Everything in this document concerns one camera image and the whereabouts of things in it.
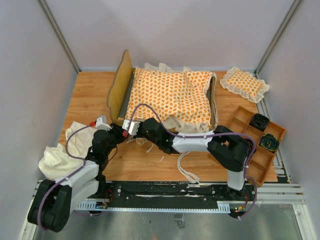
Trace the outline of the duck print bed cover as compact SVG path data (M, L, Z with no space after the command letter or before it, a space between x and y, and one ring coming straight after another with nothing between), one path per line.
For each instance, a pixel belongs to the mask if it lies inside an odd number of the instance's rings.
M216 83L212 71L174 71L163 63L146 63L134 72L125 119L155 118L167 129L186 134L214 130L219 122Z

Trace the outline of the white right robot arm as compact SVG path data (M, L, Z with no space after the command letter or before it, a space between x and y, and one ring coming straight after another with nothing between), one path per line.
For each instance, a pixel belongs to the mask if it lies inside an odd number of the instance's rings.
M147 139L168 155L187 152L210 153L227 169L227 196L232 200L238 200L244 195L245 165L251 147L250 142L244 139L244 134L234 133L222 125L214 131L204 133L173 133L154 118L132 123L129 134Z

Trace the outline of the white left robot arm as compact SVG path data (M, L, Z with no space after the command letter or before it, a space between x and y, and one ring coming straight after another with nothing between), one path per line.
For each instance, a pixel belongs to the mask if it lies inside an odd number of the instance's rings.
M27 214L27 221L43 230L61 231L70 213L87 197L101 198L107 193L103 171L109 154L125 140L121 126L112 123L93 134L85 157L77 156L80 165L55 180L43 180Z

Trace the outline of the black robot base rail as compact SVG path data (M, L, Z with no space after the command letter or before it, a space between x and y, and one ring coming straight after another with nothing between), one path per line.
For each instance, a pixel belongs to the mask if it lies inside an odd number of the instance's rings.
M297 184L245 184L237 192L225 183L106 181L105 191L87 197L74 210L137 212L235 212L257 204L304 204Z

